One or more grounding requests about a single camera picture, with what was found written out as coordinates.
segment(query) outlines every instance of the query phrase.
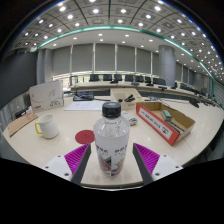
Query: ceiling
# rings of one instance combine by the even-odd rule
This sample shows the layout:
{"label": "ceiling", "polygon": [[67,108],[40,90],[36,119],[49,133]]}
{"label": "ceiling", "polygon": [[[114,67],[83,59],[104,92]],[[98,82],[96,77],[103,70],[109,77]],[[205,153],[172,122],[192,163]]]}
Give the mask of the ceiling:
{"label": "ceiling", "polygon": [[[23,30],[12,44],[11,50],[26,48],[29,51],[36,47],[54,49],[72,44],[113,43],[138,48],[143,45],[143,49],[156,52],[159,45],[166,44],[175,48],[176,59],[181,64],[186,64],[187,67],[198,73],[212,75],[217,81],[224,84],[222,61],[206,37],[206,33],[180,11],[167,5],[164,1],[90,1],[94,0],[62,1],[46,10]],[[110,27],[121,26],[124,29],[128,26],[130,29],[101,29],[108,25]],[[97,26],[98,30],[85,31],[90,26]],[[175,46],[165,41],[165,38],[178,45]]]}

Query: red circle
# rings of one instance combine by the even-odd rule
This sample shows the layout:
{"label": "red circle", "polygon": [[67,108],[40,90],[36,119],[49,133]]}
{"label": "red circle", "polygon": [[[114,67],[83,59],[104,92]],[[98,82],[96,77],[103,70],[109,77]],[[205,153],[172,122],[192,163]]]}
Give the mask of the red circle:
{"label": "red circle", "polygon": [[93,131],[83,130],[76,134],[75,140],[80,144],[91,143],[95,140]]}

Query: plastic water bottle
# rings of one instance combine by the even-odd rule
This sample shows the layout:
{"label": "plastic water bottle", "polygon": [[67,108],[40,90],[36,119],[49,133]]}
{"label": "plastic water bottle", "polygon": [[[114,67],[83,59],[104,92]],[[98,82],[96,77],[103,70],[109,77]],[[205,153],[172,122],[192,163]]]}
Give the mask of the plastic water bottle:
{"label": "plastic water bottle", "polygon": [[93,126],[97,156],[101,170],[115,176],[124,164],[130,124],[121,117],[121,105],[116,102],[104,103],[102,115]]}

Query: white desk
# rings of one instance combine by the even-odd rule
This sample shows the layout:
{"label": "white desk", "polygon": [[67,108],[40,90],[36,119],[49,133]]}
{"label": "white desk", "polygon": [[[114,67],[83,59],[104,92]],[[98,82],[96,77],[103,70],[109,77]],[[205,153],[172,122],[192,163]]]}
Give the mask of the white desk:
{"label": "white desk", "polygon": [[[75,141],[75,135],[81,130],[92,130],[96,120],[101,118],[101,111],[64,111],[72,103],[72,97],[65,98],[64,107],[39,112],[38,116],[47,113],[54,114],[60,133],[54,139],[47,140],[36,134],[34,123],[30,122],[19,132],[9,138],[8,129],[3,132],[4,137],[14,150],[30,164],[42,168],[57,154],[65,155],[81,145]],[[132,153],[133,143],[143,145],[158,154],[168,154],[180,165],[184,165],[198,155],[210,143],[224,119],[222,109],[200,104],[196,108],[191,104],[166,101],[196,121],[191,133],[180,142],[170,146],[148,124],[137,116],[135,110],[128,112],[138,119],[138,124],[131,126],[127,154],[124,167],[116,177],[104,175],[98,164],[95,142],[91,144],[91,155],[86,166],[81,184],[92,187],[130,186],[142,183],[135,157]]]}

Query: conference table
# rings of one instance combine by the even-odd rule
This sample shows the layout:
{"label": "conference table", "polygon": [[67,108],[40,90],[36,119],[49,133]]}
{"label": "conference table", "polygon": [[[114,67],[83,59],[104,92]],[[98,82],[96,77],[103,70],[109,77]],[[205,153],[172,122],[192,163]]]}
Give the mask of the conference table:
{"label": "conference table", "polygon": [[[100,96],[100,98],[110,100],[111,96]],[[199,108],[196,108],[184,100],[162,99],[162,101],[192,118],[195,121],[192,131],[171,146],[136,114],[136,109],[130,109],[128,113],[137,118],[138,123],[130,126],[129,142],[122,171],[114,177],[108,177],[102,173],[98,163],[95,142],[92,142],[91,154],[81,180],[82,186],[91,188],[141,186],[143,179],[132,153],[133,143],[147,147],[160,155],[167,154],[176,163],[183,166],[207,147],[224,119],[224,111],[212,105],[206,106],[200,103]],[[100,110],[64,110],[72,102],[73,97],[65,97],[63,107],[36,113],[38,117],[49,113],[55,116],[59,128],[59,134],[55,138],[45,139],[42,135],[36,133],[34,124],[37,118],[20,129],[11,138],[6,128],[3,132],[5,139],[27,162],[38,168],[43,168],[56,155],[66,155],[82,146],[76,142],[75,135],[82,130],[93,130],[94,123],[102,118]]]}

